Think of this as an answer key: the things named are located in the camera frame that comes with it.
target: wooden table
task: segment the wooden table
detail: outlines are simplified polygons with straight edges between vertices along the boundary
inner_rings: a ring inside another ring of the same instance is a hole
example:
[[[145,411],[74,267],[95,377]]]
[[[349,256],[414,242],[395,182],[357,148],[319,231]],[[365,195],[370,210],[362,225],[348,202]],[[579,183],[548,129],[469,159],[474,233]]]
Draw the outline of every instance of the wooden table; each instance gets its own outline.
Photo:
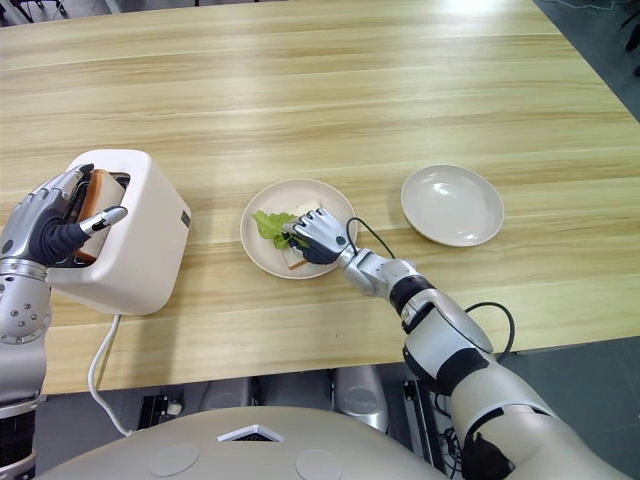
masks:
[[[103,147],[149,152],[193,209],[173,297],[124,319],[101,388],[401,360],[400,321],[382,300],[337,271],[286,281],[244,254],[244,206],[291,177],[342,190],[462,305],[508,305],[517,350],[640,334],[640,129],[533,3],[186,8],[0,40],[2,221]],[[447,248],[409,227],[401,185],[435,163],[496,186],[495,239]],[[45,390],[85,390],[111,317],[61,297],[53,307]],[[478,317],[503,348],[504,318]]]

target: food on plate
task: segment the food on plate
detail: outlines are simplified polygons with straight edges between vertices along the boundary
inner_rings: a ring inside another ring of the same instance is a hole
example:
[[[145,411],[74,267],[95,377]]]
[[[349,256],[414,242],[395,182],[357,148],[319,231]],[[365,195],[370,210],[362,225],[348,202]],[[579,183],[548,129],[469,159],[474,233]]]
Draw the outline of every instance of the food on plate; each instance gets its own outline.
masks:
[[[291,222],[310,210],[320,207],[320,202],[311,200],[301,203],[287,212],[268,214],[258,210],[252,215],[258,226],[260,236],[273,241],[273,246],[282,252],[282,258],[289,270],[298,268],[307,263],[307,261],[302,257],[301,253],[289,247],[288,235],[282,233],[282,227],[285,223]]]

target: white plate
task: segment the white plate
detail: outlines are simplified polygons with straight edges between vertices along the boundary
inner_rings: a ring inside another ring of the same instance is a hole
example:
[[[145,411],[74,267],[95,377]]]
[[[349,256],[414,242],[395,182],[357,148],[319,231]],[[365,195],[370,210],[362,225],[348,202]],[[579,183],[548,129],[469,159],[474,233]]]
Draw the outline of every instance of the white plate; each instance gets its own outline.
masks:
[[[504,206],[495,188],[466,168],[432,165],[402,186],[402,210],[425,237],[453,247],[491,240],[502,228]]]
[[[316,180],[293,179],[274,183],[258,193],[247,205],[240,221],[240,238],[242,246],[249,258],[265,272],[281,278],[305,279],[318,277],[336,268],[337,263],[330,265],[304,265],[289,270],[282,253],[258,233],[252,215],[258,210],[266,213],[281,213],[296,208],[303,203],[316,200],[327,209],[338,221],[347,223],[356,214],[349,200],[339,191],[326,183]],[[351,230],[355,240],[357,228]]]

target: vent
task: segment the vent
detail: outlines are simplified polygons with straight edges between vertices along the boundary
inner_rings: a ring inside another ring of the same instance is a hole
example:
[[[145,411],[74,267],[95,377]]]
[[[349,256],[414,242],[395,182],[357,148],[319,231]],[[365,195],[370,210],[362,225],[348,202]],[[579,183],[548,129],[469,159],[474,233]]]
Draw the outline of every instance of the vent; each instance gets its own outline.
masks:
[[[262,425],[249,425],[248,427],[225,433],[218,437],[219,442],[284,442],[284,437],[263,427]]]
[[[273,442],[270,438],[260,435],[259,433],[251,433],[244,437],[236,438],[233,442]]]

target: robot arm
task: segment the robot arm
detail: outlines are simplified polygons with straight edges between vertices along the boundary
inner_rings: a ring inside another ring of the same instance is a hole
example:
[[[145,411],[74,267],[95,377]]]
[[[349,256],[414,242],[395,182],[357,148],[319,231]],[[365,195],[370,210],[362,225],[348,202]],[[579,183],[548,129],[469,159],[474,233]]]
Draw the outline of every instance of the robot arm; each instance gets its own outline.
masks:
[[[40,185],[14,208],[0,237],[0,479],[33,476],[35,408],[51,324],[47,270],[127,214],[111,207],[74,223],[73,207],[83,201],[78,187],[92,170],[84,165]]]
[[[357,290],[395,308],[407,334],[406,363],[432,391],[451,396],[465,478],[627,478],[595,456],[524,380],[496,362],[482,329],[415,265],[357,249],[324,209],[284,231],[309,245],[301,249],[307,260],[338,261]]]

